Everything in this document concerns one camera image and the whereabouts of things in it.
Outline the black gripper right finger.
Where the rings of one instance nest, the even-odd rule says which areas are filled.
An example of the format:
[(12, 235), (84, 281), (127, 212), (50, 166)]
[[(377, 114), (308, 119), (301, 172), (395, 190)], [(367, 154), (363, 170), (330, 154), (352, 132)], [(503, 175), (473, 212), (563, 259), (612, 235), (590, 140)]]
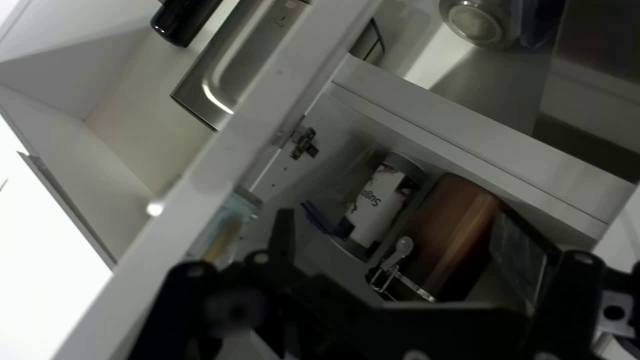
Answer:
[(567, 249), (537, 304), (526, 360), (598, 360), (596, 334), (612, 335), (632, 358), (640, 351), (640, 272)]

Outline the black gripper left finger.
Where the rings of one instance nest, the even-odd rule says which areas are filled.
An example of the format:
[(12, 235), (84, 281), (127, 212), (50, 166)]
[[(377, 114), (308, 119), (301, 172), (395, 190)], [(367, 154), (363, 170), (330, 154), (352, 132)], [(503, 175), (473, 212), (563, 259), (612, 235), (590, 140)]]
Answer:
[(214, 360), (223, 337), (244, 329), (283, 355), (280, 294), (300, 276), (293, 219), (280, 207), (268, 246), (223, 270), (203, 259), (172, 265), (126, 360)]

